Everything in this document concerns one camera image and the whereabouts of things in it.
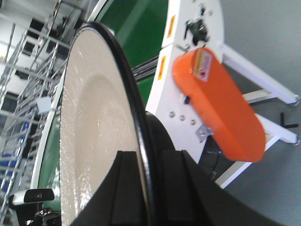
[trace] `metal shelving rack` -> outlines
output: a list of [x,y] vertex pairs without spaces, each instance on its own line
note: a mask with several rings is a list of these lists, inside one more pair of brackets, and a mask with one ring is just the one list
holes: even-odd
[[[41,137],[49,117],[56,111],[58,98],[61,94],[57,92],[62,84],[62,75],[66,68],[67,60],[58,55],[60,47],[70,46],[49,36],[54,24],[59,5],[55,7],[49,22],[44,26],[42,32],[26,28],[9,17],[0,14],[2,20],[12,24],[9,42],[0,40],[1,44],[7,44],[7,53],[0,64],[4,65],[4,71],[0,78],[0,106],[2,106],[7,92],[7,85],[16,70],[28,75],[27,84],[17,98],[17,106],[14,113],[0,110],[0,115],[6,116],[7,121],[0,135],[0,225],[12,225],[16,221],[15,213],[8,207],[8,198],[18,190],[31,188],[32,174],[36,167],[36,156]],[[13,47],[12,39],[16,27],[24,29],[18,44]],[[34,52],[28,60],[27,66],[18,66],[20,56],[26,52],[25,42],[28,39],[28,31],[39,35],[35,43]],[[55,46],[50,53],[46,52],[49,42]],[[15,48],[9,60],[9,52]],[[41,112],[37,106],[37,99],[50,100],[49,110]]]

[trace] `yellow warning sticker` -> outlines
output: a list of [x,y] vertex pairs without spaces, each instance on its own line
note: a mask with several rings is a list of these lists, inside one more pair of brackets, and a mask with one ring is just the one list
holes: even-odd
[[212,58],[213,56],[211,53],[201,48],[198,50],[195,67],[194,67],[195,77],[197,77],[198,79],[204,82],[208,81]]
[[170,19],[170,24],[169,24],[169,29],[168,29],[168,35],[167,37],[170,38],[172,33],[173,33],[173,28],[174,28],[174,19],[175,19],[175,15],[173,15]]
[[164,65],[165,65],[165,59],[166,59],[166,56],[162,57],[162,59],[161,59],[161,66],[160,66],[158,80],[162,79]]

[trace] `metal rod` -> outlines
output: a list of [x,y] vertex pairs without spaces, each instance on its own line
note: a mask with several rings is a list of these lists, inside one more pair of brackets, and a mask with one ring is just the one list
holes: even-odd
[[15,160],[16,157],[15,156],[5,156],[5,157],[1,157],[1,161],[8,161],[8,160]]
[[7,50],[6,50],[5,62],[7,62],[7,59],[8,59],[8,53],[9,53],[9,49],[10,49],[10,46],[11,46],[11,41],[12,41],[12,39],[13,39],[13,35],[14,35],[14,32],[15,32],[15,27],[16,27],[16,24],[13,23],[13,26],[12,26],[11,32],[10,32],[8,48],[7,48]]
[[10,57],[8,63],[5,61],[0,61],[0,62],[4,62],[4,64],[6,65],[3,71],[3,74],[0,78],[0,84],[1,84],[1,92],[0,92],[0,108],[2,108],[3,102],[4,102],[4,96],[6,94],[6,87],[8,82],[11,79],[11,73],[13,71],[13,68],[16,66],[16,63],[18,61],[18,56],[21,52],[21,50],[23,49],[23,45],[25,42],[25,38],[26,38],[27,33],[25,32],[22,35],[22,38],[20,39],[20,41],[17,44],[17,48],[14,50],[14,52],[12,53],[12,56]]
[[7,166],[0,166],[0,170],[7,170]]
[[37,72],[38,76],[43,76],[45,74],[44,69],[50,64],[50,61],[46,61],[44,63],[42,63],[41,65],[43,65],[39,70],[35,70]]
[[48,62],[49,59],[51,59],[51,55],[53,54],[53,51],[54,51],[54,50],[52,50],[52,51],[50,52],[49,56],[48,56],[43,62],[40,63],[40,65],[35,69],[35,72],[41,71],[41,70],[44,68],[45,63]]
[[140,70],[142,68],[145,68],[145,67],[148,67],[149,65],[152,65],[152,64],[157,65],[157,63],[158,63],[158,56],[155,56],[152,59],[147,60],[147,61],[137,65],[136,67],[133,67],[132,71],[136,71],[136,70],[138,71],[138,70]]
[[[55,49],[54,49],[54,52],[52,54],[51,61],[50,61],[49,67],[47,69],[47,74],[46,74],[45,78],[48,78],[49,75],[50,75],[51,69],[52,69],[52,67],[54,65],[54,62],[55,62],[55,55],[57,53],[57,49],[58,49],[58,43],[55,45]],[[45,85],[46,85],[46,81],[44,80],[43,85],[42,85],[42,90],[44,90]]]
[[40,56],[42,50],[44,49],[44,47],[45,47],[45,45],[46,45],[46,42],[47,42],[47,40],[43,39],[43,44],[42,44],[42,46],[39,47],[39,50],[38,50],[38,52],[37,52],[37,55],[34,57],[34,59],[33,59],[33,61],[32,61],[32,64],[31,64],[30,67],[29,67],[29,70],[31,70],[32,67],[34,66],[34,64],[36,63],[37,58]]
[[[5,42],[5,41],[0,40],[0,44],[2,44],[2,45],[4,45],[4,46],[7,46],[7,45],[8,45],[8,42]],[[27,51],[27,50],[25,50],[25,49],[23,49],[23,52],[24,52],[24,53],[27,53],[27,54],[30,54],[30,52]]]
[[62,4],[61,0],[57,1],[55,4],[55,8],[54,8],[54,11],[52,12],[52,16],[51,16],[51,21],[50,21],[50,23],[48,22],[48,24],[47,24],[47,29],[48,29],[47,36],[50,34],[53,24],[55,23],[55,19],[57,17],[57,13],[61,7],[61,4]]
[[40,87],[38,86],[39,83],[40,83],[40,81],[41,81],[41,80],[37,80],[37,79],[35,79],[35,80],[33,80],[33,81],[30,81],[30,84],[27,85],[27,86],[23,89],[23,91],[21,92],[21,94],[19,95],[19,97],[18,97],[19,102],[22,103],[21,99],[23,98],[23,96],[24,96],[25,94],[28,94],[29,91],[32,91],[33,88],[34,88],[34,93],[33,93],[32,95],[35,95],[35,94],[36,94],[35,91],[36,91],[37,89],[40,88]]
[[22,136],[22,135],[25,135],[26,134],[26,131],[23,131],[23,132],[20,132],[20,133],[16,133],[16,134],[14,134],[14,135],[12,135],[12,136],[9,136],[8,138],[7,138],[7,140],[12,140],[12,139],[14,139],[14,138],[18,138],[19,136]]
[[[33,120],[34,120],[34,115],[32,116],[32,118],[31,118],[31,120],[30,120],[30,122],[29,122],[28,130],[27,130],[27,132],[26,132],[26,134],[25,134],[24,140],[27,140],[27,138],[28,138],[28,135],[29,135],[29,133],[30,133],[30,129],[29,129],[29,128],[32,126]],[[15,179],[15,177],[16,177],[16,172],[21,171],[21,169],[18,169],[18,167],[19,167],[19,164],[20,164],[20,162],[21,162],[21,160],[22,160],[22,152],[23,152],[23,150],[24,150],[25,143],[26,143],[26,142],[23,142],[23,144],[22,144],[22,148],[21,148],[20,153],[19,153],[19,155],[18,155],[18,157],[17,157],[17,161],[16,161],[16,164],[15,164],[14,170],[12,171],[12,176],[11,176],[11,178],[10,178],[10,180],[9,180],[7,192],[5,193],[5,196],[4,196],[4,199],[3,199],[2,207],[1,207],[1,210],[0,210],[0,223],[3,222],[4,217],[5,217],[5,211],[6,211],[6,208],[5,208],[5,207],[6,207],[6,204],[7,204],[7,201],[8,201],[8,196],[9,196],[9,194],[10,194],[10,190],[11,190],[11,188],[12,188],[14,179]]]
[[64,47],[66,47],[66,48],[70,48],[70,45],[68,45],[68,44],[66,44],[66,43],[63,43],[63,42],[61,42],[61,41],[59,41],[59,40],[57,40],[57,39],[55,39],[55,38],[52,38],[52,37],[50,37],[50,36],[47,36],[46,34],[44,34],[44,33],[42,33],[42,32],[38,32],[37,30],[35,30],[35,29],[33,29],[33,28],[30,28],[30,27],[28,28],[28,26],[25,26],[25,25],[23,25],[23,24],[20,24],[20,23],[16,22],[15,20],[12,20],[12,19],[9,18],[8,16],[3,15],[2,13],[0,13],[0,18],[3,18],[4,20],[7,20],[7,21],[9,21],[9,22],[15,23],[17,26],[22,27],[22,28],[24,28],[24,29],[26,29],[26,30],[28,30],[28,31],[31,31],[31,32],[35,33],[35,34],[38,34],[39,36],[41,36],[41,37],[43,37],[43,38],[47,38],[47,39],[49,39],[49,40],[51,40],[51,41],[58,42],[61,46],[64,46]]
[[19,109],[22,109],[28,102],[34,101],[37,98],[38,92],[33,93],[31,96],[27,97],[23,102],[18,104],[20,107]]
[[66,59],[66,60],[62,63],[62,65],[57,69],[57,71],[51,76],[51,79],[53,79],[53,78],[60,72],[60,70],[61,70],[63,67],[66,66],[67,61],[68,61],[68,59]]
[[30,118],[26,118],[26,117],[20,117],[20,116],[16,116],[10,112],[4,111],[4,110],[0,110],[0,115],[2,116],[6,116],[9,118],[13,118],[13,119],[20,119],[22,121],[28,121]]
[[26,113],[28,110],[31,110],[36,105],[36,102],[33,101],[32,103],[28,104],[25,108],[23,108],[21,111],[17,112],[17,116],[21,116],[22,114]]
[[5,148],[3,148],[3,151],[4,150],[14,150],[14,149],[17,149],[17,148],[20,148],[20,145],[18,145],[18,146],[13,146],[13,147],[5,147]]
[[28,71],[24,68],[21,68],[19,66],[15,66],[15,65],[12,65],[10,63],[6,63],[5,61],[3,60],[0,60],[0,64],[4,64],[5,66],[9,67],[9,68],[12,68],[12,69],[17,69],[18,71],[21,71],[23,73],[26,73],[26,74],[29,74],[31,75],[32,77],[34,78],[38,78],[38,79],[43,79],[43,80],[46,80],[46,81],[49,81],[49,82],[52,82],[53,80],[52,79],[44,79],[43,77],[40,77],[40,76],[37,76],[34,72],[31,72],[31,71]]
[[63,4],[66,4],[66,5],[68,5],[68,6],[71,6],[71,7],[73,7],[73,8],[75,8],[75,9],[78,9],[78,10],[84,10],[83,8],[81,8],[81,7],[79,7],[79,6],[76,6],[76,5],[74,5],[74,4],[72,4],[71,2],[67,2],[67,1],[61,1]]
[[[13,126],[15,126],[16,123],[20,123],[20,122],[19,122],[19,121],[14,121],[14,122],[13,122],[11,125],[9,125],[9,127],[6,129],[6,132],[8,132]],[[39,120],[39,121],[34,120],[32,123],[33,123],[33,124],[36,124],[36,125],[42,125],[42,124],[45,123],[45,122],[41,123],[41,120]]]
[[139,75],[139,77],[135,77],[136,82],[140,82],[141,80],[144,80],[144,79],[147,79],[147,78],[153,76],[155,72],[156,71],[148,72],[148,73],[144,73],[144,74]]

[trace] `white metal leg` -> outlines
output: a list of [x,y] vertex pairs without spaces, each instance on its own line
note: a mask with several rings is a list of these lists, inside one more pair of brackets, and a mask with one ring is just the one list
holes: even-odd
[[[266,131],[266,148],[268,150],[276,141],[282,140],[287,143],[297,144],[299,137],[293,132],[279,126],[278,124],[256,114],[259,121],[262,123]],[[225,188],[230,184],[236,177],[238,177],[246,168],[248,168],[252,162],[237,161],[229,167],[217,180],[216,183],[221,187]]]
[[284,87],[282,84],[280,84],[263,70],[255,66],[245,57],[237,53],[231,47],[224,44],[222,46],[222,49],[224,52],[224,64],[233,68],[235,71],[239,72],[241,75],[270,93],[270,95],[265,95],[264,99],[267,99],[268,97],[278,97],[280,100],[287,104],[293,104],[299,101],[300,97],[298,95],[294,94],[288,88]]
[[292,143],[292,144],[298,143],[299,137],[295,133],[289,131],[288,129],[283,128],[282,126],[279,126],[278,124],[262,117],[259,114],[256,114],[256,116],[259,119],[259,121],[262,123],[266,133],[271,134],[273,136],[278,136],[280,140],[287,143]]
[[271,94],[264,89],[260,89],[258,91],[246,93],[243,95],[244,99],[249,103],[255,103],[262,100],[268,100],[275,98],[275,94]]
[[[266,149],[268,150],[276,141],[279,140],[279,136],[273,136],[267,134]],[[237,178],[246,168],[248,168],[252,162],[236,161],[232,166],[229,167],[215,182],[224,189],[228,186],[235,178]]]

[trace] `green conveyor belt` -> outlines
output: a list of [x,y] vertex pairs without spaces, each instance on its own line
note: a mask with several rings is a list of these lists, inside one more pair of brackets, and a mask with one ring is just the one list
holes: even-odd
[[[161,50],[168,0],[109,0],[96,22],[112,29],[131,67],[157,56]],[[144,104],[148,100],[153,76],[138,83]],[[39,188],[53,188],[55,200],[44,206],[60,210],[59,200],[59,117],[53,119],[44,152]]]

